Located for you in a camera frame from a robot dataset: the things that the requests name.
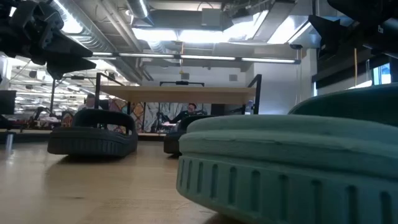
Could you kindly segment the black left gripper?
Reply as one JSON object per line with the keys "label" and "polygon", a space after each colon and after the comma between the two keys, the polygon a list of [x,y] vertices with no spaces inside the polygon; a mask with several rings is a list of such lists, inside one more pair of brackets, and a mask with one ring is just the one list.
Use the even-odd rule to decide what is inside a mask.
{"label": "black left gripper", "polygon": [[96,64],[83,57],[93,52],[61,32],[60,13],[51,2],[0,0],[0,52],[9,57],[23,56],[43,65],[52,54],[79,58],[48,61],[47,71],[54,80],[65,73],[90,70]]}

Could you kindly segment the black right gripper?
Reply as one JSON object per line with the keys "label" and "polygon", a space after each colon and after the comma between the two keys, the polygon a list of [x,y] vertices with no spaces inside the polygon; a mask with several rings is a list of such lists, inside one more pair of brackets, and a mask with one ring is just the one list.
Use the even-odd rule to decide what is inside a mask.
{"label": "black right gripper", "polygon": [[[327,3],[357,21],[347,28],[342,43],[398,59],[398,19],[390,19],[398,12],[398,0],[327,0]],[[340,20],[309,15],[308,21],[321,37],[318,59],[334,57],[343,33]]]}

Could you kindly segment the teal slide sandal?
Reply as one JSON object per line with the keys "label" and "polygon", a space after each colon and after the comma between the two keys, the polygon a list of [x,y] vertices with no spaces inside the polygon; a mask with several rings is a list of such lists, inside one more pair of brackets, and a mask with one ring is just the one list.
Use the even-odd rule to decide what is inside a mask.
{"label": "teal slide sandal", "polygon": [[247,223],[398,224],[398,128],[355,119],[200,119],[180,138],[180,195]]}
{"label": "teal slide sandal", "polygon": [[294,106],[289,113],[359,119],[398,127],[398,83],[314,96]]}

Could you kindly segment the black slide sandal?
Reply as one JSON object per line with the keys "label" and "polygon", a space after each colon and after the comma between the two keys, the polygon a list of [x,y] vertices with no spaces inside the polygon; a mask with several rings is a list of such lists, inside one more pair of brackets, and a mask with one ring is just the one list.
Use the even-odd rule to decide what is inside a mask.
{"label": "black slide sandal", "polygon": [[180,155],[179,139],[187,132],[188,125],[196,120],[210,117],[213,117],[213,115],[192,115],[182,119],[175,131],[171,131],[164,136],[164,152]]}
{"label": "black slide sandal", "polygon": [[126,157],[137,149],[138,135],[127,114],[85,109],[77,112],[70,127],[50,133],[47,152],[70,156]]}

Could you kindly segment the person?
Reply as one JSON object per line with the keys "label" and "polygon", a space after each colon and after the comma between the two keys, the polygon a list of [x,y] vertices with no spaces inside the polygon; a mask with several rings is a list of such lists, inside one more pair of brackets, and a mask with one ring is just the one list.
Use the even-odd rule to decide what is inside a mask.
{"label": "person", "polygon": [[169,120],[169,123],[175,124],[175,123],[178,123],[179,121],[183,120],[184,118],[187,118],[189,116],[194,116],[194,115],[207,115],[207,112],[205,112],[203,110],[197,111],[196,104],[189,103],[187,109],[185,111],[179,112],[179,114],[176,117]]}
{"label": "person", "polygon": [[86,102],[78,107],[78,111],[85,109],[95,108],[95,95],[92,93],[87,94]]}

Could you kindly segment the black background monitor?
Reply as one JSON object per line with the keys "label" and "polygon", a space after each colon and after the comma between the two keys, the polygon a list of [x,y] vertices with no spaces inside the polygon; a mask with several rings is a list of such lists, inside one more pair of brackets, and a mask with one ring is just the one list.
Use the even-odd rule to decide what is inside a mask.
{"label": "black background monitor", "polygon": [[0,90],[0,114],[14,114],[15,100],[15,90]]}

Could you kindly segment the grey ceiling box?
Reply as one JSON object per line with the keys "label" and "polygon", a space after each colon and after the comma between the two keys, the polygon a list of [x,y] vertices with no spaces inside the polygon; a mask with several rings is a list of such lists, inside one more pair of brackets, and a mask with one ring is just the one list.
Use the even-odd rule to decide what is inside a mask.
{"label": "grey ceiling box", "polygon": [[201,25],[218,27],[221,25],[222,12],[219,9],[203,8],[201,10]]}

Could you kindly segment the long linear ceiling light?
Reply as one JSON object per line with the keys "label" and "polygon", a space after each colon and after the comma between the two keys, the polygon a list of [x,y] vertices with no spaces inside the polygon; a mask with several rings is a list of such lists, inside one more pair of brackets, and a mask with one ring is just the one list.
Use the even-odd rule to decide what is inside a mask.
{"label": "long linear ceiling light", "polygon": [[134,58],[158,58],[158,59],[177,59],[177,60],[216,60],[227,62],[252,62],[252,63],[280,63],[280,64],[300,64],[298,59],[282,58],[256,58],[256,57],[230,57],[215,55],[185,55],[185,54],[148,54],[148,53],[119,53],[119,52],[94,52],[91,58],[116,58],[116,57],[134,57]]}

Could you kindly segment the silver spiral ventilation duct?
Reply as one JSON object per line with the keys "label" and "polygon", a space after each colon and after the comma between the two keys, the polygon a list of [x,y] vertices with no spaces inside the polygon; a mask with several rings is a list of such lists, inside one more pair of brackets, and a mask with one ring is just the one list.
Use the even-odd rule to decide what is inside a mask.
{"label": "silver spiral ventilation duct", "polygon": [[[90,49],[92,52],[115,52],[115,46],[105,37],[89,17],[78,7],[74,0],[51,0],[50,5],[61,15],[64,21],[62,32]],[[133,64],[124,59],[104,59],[115,67],[126,80],[141,84],[142,76]]]}

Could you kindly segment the short silver ventilation duct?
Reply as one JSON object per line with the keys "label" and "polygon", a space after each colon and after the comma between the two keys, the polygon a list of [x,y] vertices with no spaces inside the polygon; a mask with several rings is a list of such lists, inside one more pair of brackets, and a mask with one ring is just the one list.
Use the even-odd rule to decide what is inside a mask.
{"label": "short silver ventilation duct", "polygon": [[135,19],[141,19],[150,26],[154,25],[147,8],[146,0],[126,0],[126,2],[128,9]]}

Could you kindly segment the wooden shelf black metal frame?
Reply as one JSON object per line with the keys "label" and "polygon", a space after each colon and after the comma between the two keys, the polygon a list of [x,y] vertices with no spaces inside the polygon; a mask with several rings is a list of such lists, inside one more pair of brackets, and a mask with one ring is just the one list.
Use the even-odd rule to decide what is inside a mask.
{"label": "wooden shelf black metal frame", "polygon": [[100,93],[115,96],[127,102],[127,114],[131,112],[131,103],[206,103],[241,105],[239,110],[245,113],[246,105],[252,101],[253,113],[259,113],[261,78],[258,74],[247,87],[206,87],[198,83],[196,87],[188,82],[174,82],[174,86],[126,86],[123,83],[98,72],[95,84],[95,107],[99,105]]}

